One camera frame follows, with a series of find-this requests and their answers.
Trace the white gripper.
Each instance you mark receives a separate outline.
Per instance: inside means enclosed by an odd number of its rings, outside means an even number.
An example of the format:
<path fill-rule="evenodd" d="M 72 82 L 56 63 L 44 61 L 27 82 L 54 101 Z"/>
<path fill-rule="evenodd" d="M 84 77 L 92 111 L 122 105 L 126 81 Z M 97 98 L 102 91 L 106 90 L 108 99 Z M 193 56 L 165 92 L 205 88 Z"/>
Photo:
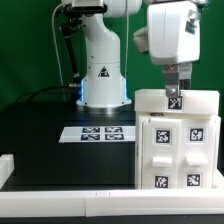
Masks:
<path fill-rule="evenodd" d="M 200 55 L 198 8 L 191 1 L 151 4 L 147 9 L 148 45 L 154 64 L 164 65 L 166 96 L 191 88 L 192 61 Z"/>

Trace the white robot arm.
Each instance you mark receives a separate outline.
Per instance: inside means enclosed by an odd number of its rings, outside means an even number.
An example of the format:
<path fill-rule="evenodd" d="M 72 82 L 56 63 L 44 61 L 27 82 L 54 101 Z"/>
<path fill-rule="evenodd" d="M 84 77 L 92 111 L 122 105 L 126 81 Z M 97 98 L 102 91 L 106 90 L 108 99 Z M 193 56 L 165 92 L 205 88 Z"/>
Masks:
<path fill-rule="evenodd" d="M 68 18 L 64 37 L 77 29 L 84 32 L 87 74 L 78 72 L 78 100 L 81 110 L 112 113 L 131 104 L 126 79 L 120 72 L 120 39 L 109 30 L 106 18 L 127 17 L 146 3 L 147 26 L 134 33 L 139 52 L 149 53 L 163 67 L 165 94 L 170 99 L 190 87 L 192 63 L 200 55 L 200 14 L 210 0 L 61 0 Z"/>

